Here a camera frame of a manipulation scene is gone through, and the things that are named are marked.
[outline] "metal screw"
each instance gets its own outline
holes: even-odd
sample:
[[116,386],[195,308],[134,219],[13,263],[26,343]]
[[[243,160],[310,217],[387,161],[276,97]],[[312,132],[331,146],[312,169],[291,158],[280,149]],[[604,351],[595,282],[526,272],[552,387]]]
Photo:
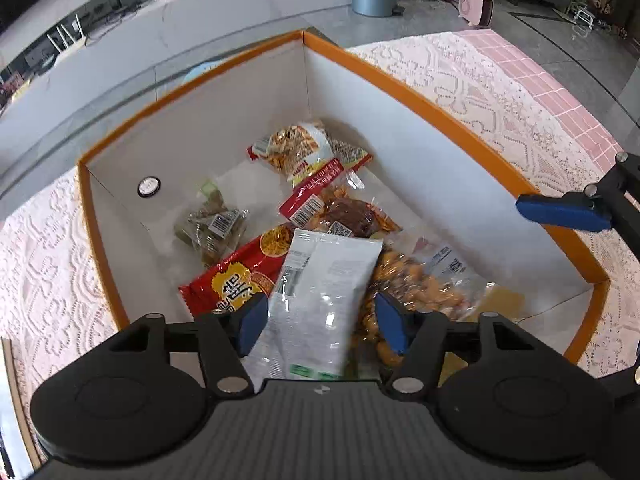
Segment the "metal screw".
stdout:
[[595,184],[587,184],[586,186],[584,186],[584,194],[589,198],[594,196],[597,192],[598,186],[596,186]]
[[239,394],[249,383],[242,377],[224,377],[216,385],[221,392],[226,394]]
[[424,383],[415,377],[400,377],[392,386],[401,394],[415,394],[424,388]]

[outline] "pink lace tablecloth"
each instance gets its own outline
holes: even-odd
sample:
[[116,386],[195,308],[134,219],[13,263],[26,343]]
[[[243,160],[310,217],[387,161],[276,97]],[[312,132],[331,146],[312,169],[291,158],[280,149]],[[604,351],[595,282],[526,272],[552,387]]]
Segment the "pink lace tablecloth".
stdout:
[[[493,31],[351,51],[467,124],[544,193],[599,180],[620,150],[567,90]],[[599,376],[634,361],[640,265],[616,233],[580,236],[611,278],[602,318],[579,362]],[[26,412],[44,379],[114,330],[74,169],[21,206],[0,232],[0,335],[12,340]]]

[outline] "pink space heater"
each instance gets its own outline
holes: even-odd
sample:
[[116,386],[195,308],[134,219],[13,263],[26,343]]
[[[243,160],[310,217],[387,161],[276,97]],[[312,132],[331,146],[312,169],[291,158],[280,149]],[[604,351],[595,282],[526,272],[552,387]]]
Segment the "pink space heater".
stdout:
[[460,17],[469,22],[469,26],[484,25],[491,22],[494,13],[494,0],[459,0]]

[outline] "barcode label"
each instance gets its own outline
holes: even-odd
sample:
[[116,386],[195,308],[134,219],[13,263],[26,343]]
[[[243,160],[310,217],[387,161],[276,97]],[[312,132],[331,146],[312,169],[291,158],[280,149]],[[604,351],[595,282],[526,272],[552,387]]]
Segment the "barcode label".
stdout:
[[219,213],[213,217],[211,222],[209,222],[209,230],[220,238],[226,238],[226,236],[231,232],[231,229],[239,216],[240,212],[237,210]]
[[289,250],[285,264],[290,269],[304,269],[306,264],[308,264],[310,257],[311,254]]
[[304,228],[305,225],[309,223],[309,220],[322,210],[324,207],[324,202],[320,199],[320,197],[316,195],[311,195],[306,199],[306,202],[303,203],[298,210],[291,215],[291,222],[300,228]]
[[253,146],[252,146],[252,151],[255,153],[255,155],[258,156],[267,156],[269,153],[269,140],[271,139],[271,137],[263,137],[260,140],[258,140]]
[[449,256],[450,252],[451,249],[449,249],[448,246],[444,246],[443,248],[441,248],[441,250],[439,250],[438,253],[431,259],[431,265],[436,266],[437,264],[439,264],[442,260]]
[[329,234],[352,237],[353,231],[349,229],[346,225],[341,224],[338,221],[335,221],[334,223],[331,224],[331,227],[329,227]]
[[300,280],[300,274],[302,274],[302,271],[303,269],[284,267],[282,269],[282,276],[278,280],[276,294],[282,294],[283,296],[295,296],[296,285]]

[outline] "white snack package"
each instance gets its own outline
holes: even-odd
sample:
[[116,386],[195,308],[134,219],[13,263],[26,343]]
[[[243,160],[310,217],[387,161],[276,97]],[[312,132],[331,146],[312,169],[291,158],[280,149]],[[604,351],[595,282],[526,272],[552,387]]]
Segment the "white snack package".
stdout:
[[382,240],[296,229],[269,300],[269,319],[244,367],[265,378],[340,378]]

